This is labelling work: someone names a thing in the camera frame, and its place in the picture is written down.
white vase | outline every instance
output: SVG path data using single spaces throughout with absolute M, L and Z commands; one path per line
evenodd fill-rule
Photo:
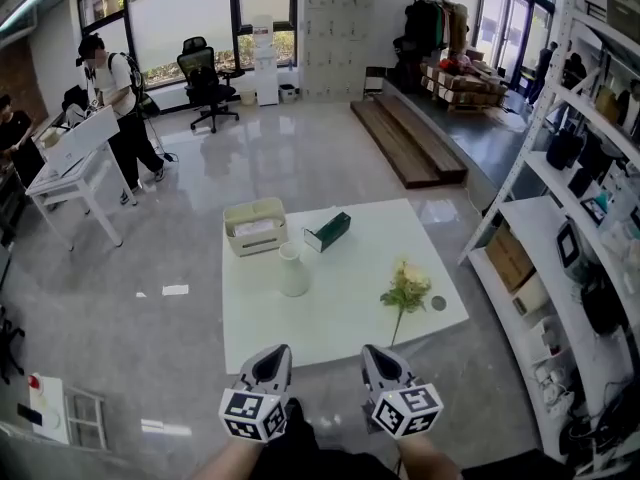
M 287 297 L 299 297 L 309 289 L 311 275 L 300 261 L 300 248 L 285 242 L 278 250 L 280 256 L 280 292 Z

black office chair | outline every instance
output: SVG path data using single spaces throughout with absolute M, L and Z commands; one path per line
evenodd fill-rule
M 196 129 L 196 124 L 211 118 L 213 125 L 211 132 L 216 133 L 216 116 L 235 116 L 240 120 L 237 112 L 229 112 L 228 106 L 219 107 L 219 104 L 229 99 L 236 93 L 230 86 L 230 79 L 244 74 L 244 71 L 223 70 L 216 73 L 215 56 L 213 48 L 207 46 L 203 37 L 187 39 L 182 47 L 182 54 L 178 56 L 178 65 L 187 79 L 187 96 L 189 101 L 196 105 L 210 105 L 211 109 L 204 112 L 198 119 L 191 123 L 191 129 Z M 227 84 L 220 84 L 218 76 L 221 75 Z
M 4 306 L 0 306 L 0 377 L 5 384 L 10 384 L 7 371 L 10 365 L 13 365 L 20 375 L 24 375 L 24 370 L 20 368 L 17 361 L 11 353 L 11 342 L 17 334 L 24 338 L 24 331 L 20 327 L 13 328 L 11 320 L 5 317 L 7 310 Z

white cabinet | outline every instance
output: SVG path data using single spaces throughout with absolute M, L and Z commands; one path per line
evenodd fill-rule
M 373 0 L 303 0 L 304 99 L 362 99 Z

black backpack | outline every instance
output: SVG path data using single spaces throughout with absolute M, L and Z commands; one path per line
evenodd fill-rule
M 142 114 L 142 117 L 157 117 L 160 115 L 160 108 L 155 101 L 147 94 L 144 89 L 144 78 L 138 67 L 138 63 L 126 53 L 110 53 L 107 60 L 107 66 L 109 72 L 113 75 L 111 65 L 113 64 L 113 58 L 116 55 L 122 55 L 129 64 L 129 71 L 131 73 L 131 90 L 136 97 L 136 109 Z

wooden platform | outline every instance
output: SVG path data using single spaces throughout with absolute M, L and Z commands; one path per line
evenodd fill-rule
M 464 180 L 467 173 L 465 166 L 413 110 L 395 96 L 374 96 L 374 101 L 418 146 L 423 158 L 443 182 L 461 183 Z
M 405 188 L 461 183 L 466 168 L 429 127 L 395 96 L 354 101 L 367 129 Z

